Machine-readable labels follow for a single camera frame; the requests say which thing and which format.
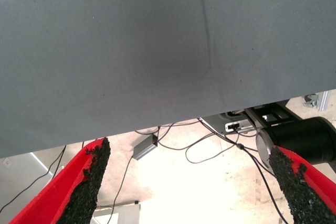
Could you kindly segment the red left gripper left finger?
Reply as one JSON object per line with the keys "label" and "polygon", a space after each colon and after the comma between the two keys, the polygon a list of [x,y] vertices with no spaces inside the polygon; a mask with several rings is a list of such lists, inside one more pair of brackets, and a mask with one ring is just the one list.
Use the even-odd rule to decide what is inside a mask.
{"label": "red left gripper left finger", "polygon": [[90,223],[111,154],[106,137],[87,144],[11,223]]}

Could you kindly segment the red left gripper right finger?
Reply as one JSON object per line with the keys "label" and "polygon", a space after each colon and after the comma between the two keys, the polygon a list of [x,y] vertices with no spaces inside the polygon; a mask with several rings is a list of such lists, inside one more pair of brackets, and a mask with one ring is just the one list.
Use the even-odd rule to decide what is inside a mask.
{"label": "red left gripper right finger", "polygon": [[335,223],[335,183],[297,153],[274,146],[269,164],[294,223]]}

